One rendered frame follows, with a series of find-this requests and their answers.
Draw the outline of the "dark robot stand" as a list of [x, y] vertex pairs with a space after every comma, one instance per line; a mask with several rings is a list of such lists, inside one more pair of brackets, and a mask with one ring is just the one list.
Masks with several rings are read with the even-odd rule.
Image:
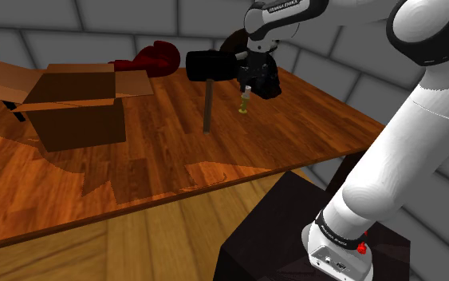
[[[332, 195], [286, 172], [220, 247], [213, 281], [336, 281], [312, 267], [301, 230]], [[410, 241], [376, 223], [366, 240], [373, 281], [410, 281]]]

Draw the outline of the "dark red boxing gloves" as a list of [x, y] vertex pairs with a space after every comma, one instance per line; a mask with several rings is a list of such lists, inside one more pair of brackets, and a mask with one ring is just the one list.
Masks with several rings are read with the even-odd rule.
[[144, 70], [148, 77], [165, 77], [173, 74], [180, 62], [180, 52], [176, 46], [157, 40], [151, 46], [144, 47], [131, 61], [115, 60], [109, 64], [114, 65], [116, 72]]

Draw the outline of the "wooden table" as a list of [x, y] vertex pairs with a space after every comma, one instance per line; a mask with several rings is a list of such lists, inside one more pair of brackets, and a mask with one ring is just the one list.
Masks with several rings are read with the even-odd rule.
[[238, 112], [238, 85], [183, 69], [124, 100], [123, 143], [47, 152], [0, 103], [0, 248], [366, 150], [382, 125], [281, 70], [282, 93]]

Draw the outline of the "dark brown round object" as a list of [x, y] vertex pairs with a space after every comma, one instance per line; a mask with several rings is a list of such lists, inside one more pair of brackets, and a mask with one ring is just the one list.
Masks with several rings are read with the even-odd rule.
[[244, 28], [233, 32], [220, 46], [219, 50], [228, 53], [241, 53], [246, 51], [248, 33]]

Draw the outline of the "open brown cardboard box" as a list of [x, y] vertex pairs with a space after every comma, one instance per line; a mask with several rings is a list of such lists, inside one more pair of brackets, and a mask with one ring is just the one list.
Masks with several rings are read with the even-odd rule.
[[39, 71], [0, 61], [0, 101], [26, 115], [48, 152], [124, 142], [122, 100], [152, 93], [144, 70], [50, 64]]

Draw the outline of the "olive bottle with white cap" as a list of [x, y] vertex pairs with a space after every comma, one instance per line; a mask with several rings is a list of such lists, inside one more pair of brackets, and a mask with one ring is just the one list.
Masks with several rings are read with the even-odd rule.
[[250, 92], [251, 92], [251, 87], [247, 85], [241, 95], [241, 105], [240, 105], [240, 108], [238, 109], [238, 111], [240, 113], [243, 113], [243, 114], [247, 113], [246, 108], [247, 108], [248, 102], [250, 101]]

